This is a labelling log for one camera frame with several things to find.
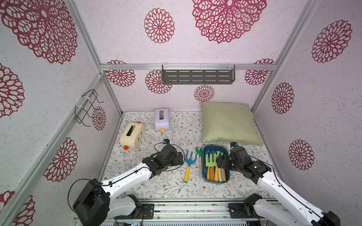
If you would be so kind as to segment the teal plastic storage box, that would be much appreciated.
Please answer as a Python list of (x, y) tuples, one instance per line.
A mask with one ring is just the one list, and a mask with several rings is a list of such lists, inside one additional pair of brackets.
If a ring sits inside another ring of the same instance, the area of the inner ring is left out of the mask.
[(228, 157), (226, 148), (216, 145), (203, 147), (202, 153), (202, 177), (208, 183), (225, 184), (230, 179), (230, 171), (217, 166), (216, 159), (219, 156)]

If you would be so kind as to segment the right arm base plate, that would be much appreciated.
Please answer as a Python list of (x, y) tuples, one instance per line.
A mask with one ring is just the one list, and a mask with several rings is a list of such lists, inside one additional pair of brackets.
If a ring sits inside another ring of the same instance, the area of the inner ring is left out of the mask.
[(250, 204), (244, 203), (229, 203), (229, 213), (232, 219), (237, 218), (259, 218)]

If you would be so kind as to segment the dark green rake wooden handle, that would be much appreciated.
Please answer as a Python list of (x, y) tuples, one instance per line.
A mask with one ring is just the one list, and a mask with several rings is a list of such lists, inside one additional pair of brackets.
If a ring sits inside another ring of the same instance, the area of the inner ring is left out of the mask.
[(196, 151), (196, 153), (198, 154), (198, 157), (199, 157), (199, 169), (200, 169), (200, 171), (202, 171), (202, 166), (203, 166), (203, 148), (201, 148), (201, 147), (196, 147), (195, 151)]

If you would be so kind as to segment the light green rake wooden handle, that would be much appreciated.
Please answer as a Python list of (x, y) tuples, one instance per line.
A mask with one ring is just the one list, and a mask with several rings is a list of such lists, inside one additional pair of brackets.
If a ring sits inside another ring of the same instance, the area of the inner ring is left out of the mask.
[(213, 160), (214, 152), (211, 152), (210, 156), (211, 156), (210, 165), (209, 165), (209, 167), (210, 167), (210, 181), (213, 181), (214, 180), (214, 170), (215, 170), (215, 168), (214, 168), (214, 160)]

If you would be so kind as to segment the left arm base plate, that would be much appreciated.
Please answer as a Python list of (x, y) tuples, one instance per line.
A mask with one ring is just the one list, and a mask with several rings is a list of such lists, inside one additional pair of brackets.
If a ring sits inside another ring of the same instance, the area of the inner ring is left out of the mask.
[(124, 216), (124, 219), (153, 219), (155, 205), (146, 203), (137, 206), (135, 210), (128, 216)]

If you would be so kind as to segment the light green trowel wooden handle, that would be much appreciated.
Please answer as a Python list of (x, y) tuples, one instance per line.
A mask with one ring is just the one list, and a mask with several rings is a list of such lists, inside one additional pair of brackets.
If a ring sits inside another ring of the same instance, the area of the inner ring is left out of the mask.
[(221, 167), (220, 167), (220, 169), (222, 171), (222, 182), (224, 183), (224, 182), (226, 182), (226, 174), (225, 174), (225, 169), (223, 168), (223, 162), (224, 162), (223, 155), (224, 155), (224, 153), (221, 152), (221, 154), (220, 154), (220, 158), (221, 158), (221, 163), (220, 163)]

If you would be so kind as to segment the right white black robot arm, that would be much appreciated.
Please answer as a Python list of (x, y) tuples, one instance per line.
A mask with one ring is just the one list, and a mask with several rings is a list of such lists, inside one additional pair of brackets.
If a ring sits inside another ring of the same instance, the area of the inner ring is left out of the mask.
[(250, 156), (245, 148), (231, 143), (229, 154), (215, 157), (218, 168), (241, 173), (245, 178), (270, 193), (286, 210), (275, 207), (258, 194), (252, 194), (243, 201), (242, 210), (246, 215), (256, 214), (278, 226), (339, 226), (340, 218), (332, 211), (317, 208), (275, 173), (273, 167)]

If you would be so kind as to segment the light blue rake white handle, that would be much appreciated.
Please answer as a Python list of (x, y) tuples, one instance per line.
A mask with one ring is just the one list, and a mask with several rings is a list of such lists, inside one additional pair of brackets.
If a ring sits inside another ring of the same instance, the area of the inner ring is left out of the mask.
[(218, 169), (218, 179), (219, 179), (219, 182), (222, 182), (222, 171), (220, 168)]

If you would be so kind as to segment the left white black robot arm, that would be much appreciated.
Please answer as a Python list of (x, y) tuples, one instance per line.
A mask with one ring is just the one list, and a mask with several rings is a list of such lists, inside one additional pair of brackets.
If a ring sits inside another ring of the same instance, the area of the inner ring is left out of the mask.
[(160, 152), (146, 157), (131, 170), (112, 179), (86, 179), (87, 184), (69, 208), (84, 226), (99, 226), (106, 219), (143, 217), (141, 202), (134, 195), (121, 195), (133, 186), (162, 172), (178, 169), (185, 163), (187, 152), (174, 144), (165, 144)]

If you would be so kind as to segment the small blue rake yellow handle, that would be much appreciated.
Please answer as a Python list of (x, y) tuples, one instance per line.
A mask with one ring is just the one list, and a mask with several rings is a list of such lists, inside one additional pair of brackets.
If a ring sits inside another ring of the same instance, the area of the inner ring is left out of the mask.
[(185, 162), (187, 164), (187, 169), (183, 179), (184, 183), (188, 183), (191, 166), (196, 162), (196, 160), (197, 160), (197, 153), (195, 151), (186, 152)]

